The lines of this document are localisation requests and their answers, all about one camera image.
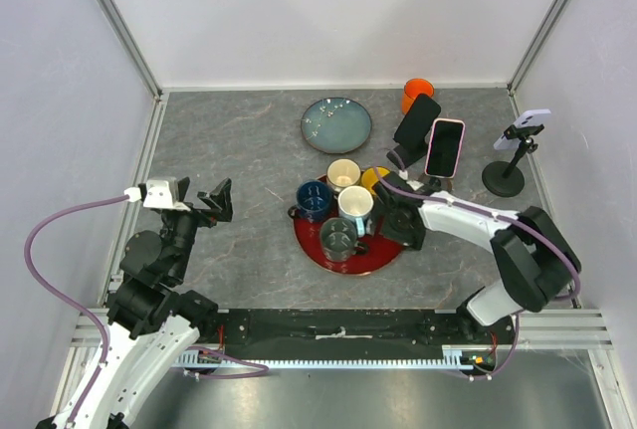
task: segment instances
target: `gray mug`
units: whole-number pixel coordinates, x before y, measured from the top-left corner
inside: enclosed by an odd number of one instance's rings
[[[344,218],[330,218],[320,227],[320,247],[332,262],[344,262],[352,255],[364,255],[369,251],[366,243],[359,242],[356,227]]]

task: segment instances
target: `red plate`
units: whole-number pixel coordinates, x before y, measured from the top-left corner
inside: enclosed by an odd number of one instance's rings
[[[318,180],[325,182],[325,176],[320,177]],[[328,218],[337,216],[338,205],[334,199]],[[392,242],[378,235],[378,231],[376,230],[374,236],[365,235],[360,239],[369,245],[369,252],[365,255],[353,255],[346,262],[331,262],[325,257],[320,248],[319,232],[322,222],[310,223],[308,220],[302,218],[295,218],[293,222],[297,240],[303,251],[306,252],[306,255],[326,270],[341,275],[369,275],[387,265],[403,250],[402,245],[398,245],[396,242]]]

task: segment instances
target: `pink phone case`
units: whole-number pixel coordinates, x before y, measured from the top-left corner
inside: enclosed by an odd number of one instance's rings
[[[462,133],[460,134],[460,142],[458,143],[458,154],[456,156],[456,165],[454,165],[454,171],[451,175],[432,175],[431,173],[427,173],[427,167],[429,166],[429,156],[431,155],[431,147],[434,145],[434,135],[436,134],[436,124],[439,121],[446,122],[456,122],[462,125]],[[434,120],[434,124],[431,126],[431,140],[429,140],[429,149],[427,149],[427,159],[425,160],[425,174],[430,177],[438,177],[438,178],[453,178],[456,175],[456,170],[458,169],[458,161],[460,160],[460,151],[462,150],[462,141],[465,138],[465,123],[461,120],[457,120],[456,118],[437,118]]]

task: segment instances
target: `mug handle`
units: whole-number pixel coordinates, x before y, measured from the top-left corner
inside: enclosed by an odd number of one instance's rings
[[[356,218],[356,235],[358,238],[363,237],[365,235],[365,222],[362,218]]]
[[[369,253],[369,245],[365,242],[356,242],[354,247],[354,255],[366,255]]]
[[[299,207],[293,205],[288,209],[288,216],[290,218],[299,218]]]

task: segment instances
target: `round tray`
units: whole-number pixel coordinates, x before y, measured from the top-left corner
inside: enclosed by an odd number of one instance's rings
[[[365,107],[347,98],[325,98],[308,107],[301,132],[309,145],[324,153],[348,153],[359,148],[371,133]]]
[[[318,180],[325,182],[325,176]],[[338,205],[334,199],[331,205],[328,218],[338,216]],[[365,235],[360,241],[369,246],[369,252],[365,255],[353,255],[346,262],[336,263],[328,260],[320,247],[319,232],[321,223],[310,223],[308,220],[296,218],[293,220],[295,235],[299,245],[315,263],[321,265],[326,270],[340,275],[364,276],[380,270],[396,258],[403,247],[396,242],[387,240],[385,237],[376,234]]]

